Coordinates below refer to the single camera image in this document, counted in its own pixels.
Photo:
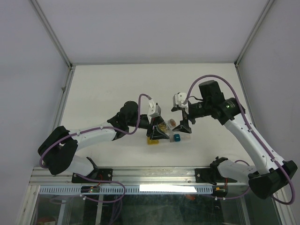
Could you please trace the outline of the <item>weekly pill organizer strip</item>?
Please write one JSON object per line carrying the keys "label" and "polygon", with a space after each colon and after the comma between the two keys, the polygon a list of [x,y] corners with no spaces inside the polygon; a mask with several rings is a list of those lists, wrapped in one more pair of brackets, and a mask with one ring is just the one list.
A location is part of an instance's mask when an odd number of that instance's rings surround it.
{"label": "weekly pill organizer strip", "polygon": [[186,142],[191,140],[191,135],[186,133],[175,133],[172,135],[169,135],[168,139],[157,139],[157,140],[151,140],[149,137],[147,138],[147,144],[148,145],[157,145],[157,144],[165,144],[165,143],[180,143],[180,142]]}

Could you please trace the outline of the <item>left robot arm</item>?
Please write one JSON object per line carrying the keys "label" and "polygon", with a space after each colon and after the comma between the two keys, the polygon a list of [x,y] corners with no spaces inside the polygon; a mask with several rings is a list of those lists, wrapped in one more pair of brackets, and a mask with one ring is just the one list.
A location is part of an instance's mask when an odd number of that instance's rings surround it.
{"label": "left robot arm", "polygon": [[163,123],[158,104],[149,106],[149,113],[139,115],[138,104],[127,101],[120,111],[107,122],[84,130],[71,131],[64,126],[56,127],[38,148],[41,165],[52,175],[62,172],[78,173],[88,182],[98,178],[98,167],[89,157],[83,158],[77,151],[110,142],[128,135],[130,127],[145,129],[148,141],[168,139],[159,127]]}

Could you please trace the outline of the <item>clear bottle of yellow pills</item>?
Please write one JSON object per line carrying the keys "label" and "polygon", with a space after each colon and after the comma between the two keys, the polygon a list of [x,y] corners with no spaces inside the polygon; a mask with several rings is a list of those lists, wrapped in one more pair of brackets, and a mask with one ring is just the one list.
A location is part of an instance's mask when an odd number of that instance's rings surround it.
{"label": "clear bottle of yellow pills", "polygon": [[165,133],[172,131],[176,126],[176,121],[173,119],[165,120],[158,124],[159,129]]}

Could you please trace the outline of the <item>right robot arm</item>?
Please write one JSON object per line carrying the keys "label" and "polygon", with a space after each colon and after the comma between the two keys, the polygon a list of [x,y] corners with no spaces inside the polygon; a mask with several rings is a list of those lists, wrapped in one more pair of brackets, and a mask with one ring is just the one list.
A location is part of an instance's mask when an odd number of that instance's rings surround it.
{"label": "right robot arm", "polygon": [[248,121],[246,111],[237,98],[226,99],[214,80],[203,82],[198,87],[202,100],[197,103],[190,103],[189,95],[184,92],[173,96],[172,111],[182,112],[182,120],[173,130],[190,134],[190,123],[195,124],[197,118],[211,116],[235,136],[254,163],[249,166],[217,157],[202,179],[213,185],[225,178],[248,184],[261,199],[288,185],[298,169],[297,165],[292,160],[284,160],[271,148]]}

